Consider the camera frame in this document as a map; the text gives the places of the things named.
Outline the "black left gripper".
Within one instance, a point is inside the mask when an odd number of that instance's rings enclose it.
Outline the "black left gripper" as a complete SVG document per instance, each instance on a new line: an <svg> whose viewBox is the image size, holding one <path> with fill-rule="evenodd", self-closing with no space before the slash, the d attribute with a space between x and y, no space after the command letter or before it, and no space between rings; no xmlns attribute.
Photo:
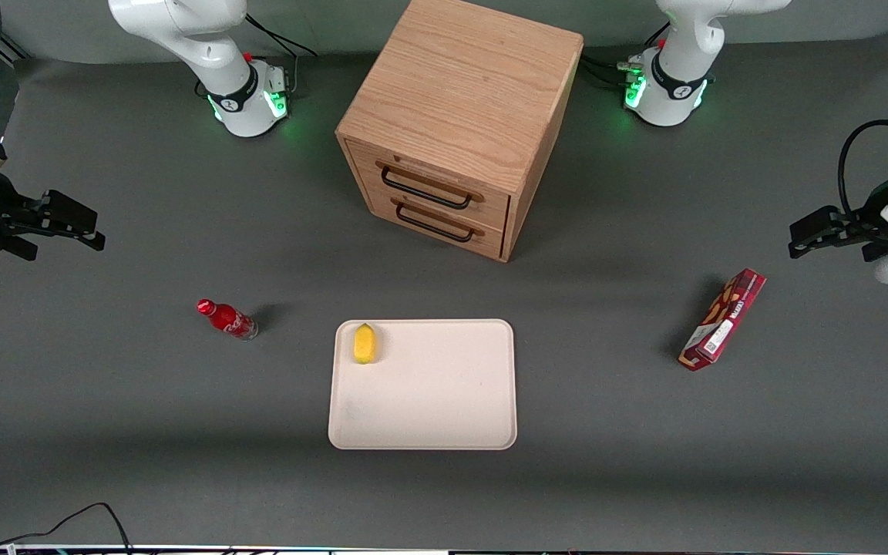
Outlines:
<svg viewBox="0 0 888 555"><path fill-rule="evenodd" d="M789 225L790 259L799 259L821 248L861 243L866 243L864 262L874 263L888 257L888 222L882 217L887 205L888 180L874 187L866 203L856 210L852 209L845 189L846 218L835 205L825 205Z"/></svg>

